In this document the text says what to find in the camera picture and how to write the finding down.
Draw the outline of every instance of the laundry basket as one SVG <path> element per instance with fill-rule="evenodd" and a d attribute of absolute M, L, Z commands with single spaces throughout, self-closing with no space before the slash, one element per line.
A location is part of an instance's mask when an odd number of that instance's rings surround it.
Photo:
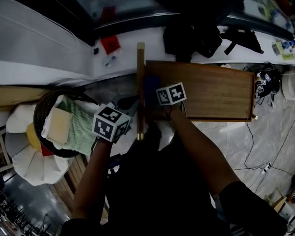
<path fill-rule="evenodd" d="M 69 158 L 69 157 L 74 157 L 78 155 L 79 153 L 77 151 L 70 150 L 70 149 L 56 149 L 52 142 L 48 141 L 47 139 L 41 136 L 45 119 L 48 116 L 49 112 L 51 111 L 57 98 L 60 95 L 65 95 L 71 100 L 87 101 L 87 102 L 95 103 L 97 105 L 98 103 L 82 92 L 66 90 L 66 89 L 48 92 L 37 103 L 35 111 L 34 111 L 34 128 L 35 128 L 35 133 L 38 139 L 40 140 L 41 144 L 54 155 L 64 157 L 64 158 Z"/>

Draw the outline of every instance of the person's left arm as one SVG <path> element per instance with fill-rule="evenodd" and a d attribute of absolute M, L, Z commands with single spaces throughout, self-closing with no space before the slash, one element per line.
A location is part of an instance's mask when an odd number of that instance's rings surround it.
<path fill-rule="evenodd" d="M 105 185 L 112 143 L 99 140 L 74 195 L 72 218 L 99 225 L 105 200 Z"/>

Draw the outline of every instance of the person's right arm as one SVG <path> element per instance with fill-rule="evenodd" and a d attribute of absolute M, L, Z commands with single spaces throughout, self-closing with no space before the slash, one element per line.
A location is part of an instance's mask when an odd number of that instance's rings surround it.
<path fill-rule="evenodd" d="M 211 195 L 219 194 L 230 183 L 240 181 L 221 150 L 177 106 L 165 111 L 170 114 L 185 149 L 206 181 Z"/>

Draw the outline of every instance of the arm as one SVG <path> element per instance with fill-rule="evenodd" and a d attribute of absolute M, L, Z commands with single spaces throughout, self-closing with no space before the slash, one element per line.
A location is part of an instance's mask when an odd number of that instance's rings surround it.
<path fill-rule="evenodd" d="M 219 194 L 232 182 L 240 181 L 221 150 L 189 121 L 177 106 L 172 106 L 170 118 L 176 131 L 208 185 L 211 195 Z"/>
<path fill-rule="evenodd" d="M 112 143 L 99 140 L 74 195 L 72 218 L 100 222 Z"/>

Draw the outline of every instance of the black sleeve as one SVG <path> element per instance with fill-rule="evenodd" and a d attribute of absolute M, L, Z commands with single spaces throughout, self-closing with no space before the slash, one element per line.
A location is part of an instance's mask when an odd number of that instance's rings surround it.
<path fill-rule="evenodd" d="M 226 186 L 219 200 L 228 222 L 242 226 L 254 236 L 286 233 L 287 221 L 242 182 Z"/>
<path fill-rule="evenodd" d="M 75 218 L 63 224 L 60 236 L 92 235 L 94 230 L 96 230 L 96 227 L 91 227 L 89 221 L 82 218 Z"/>

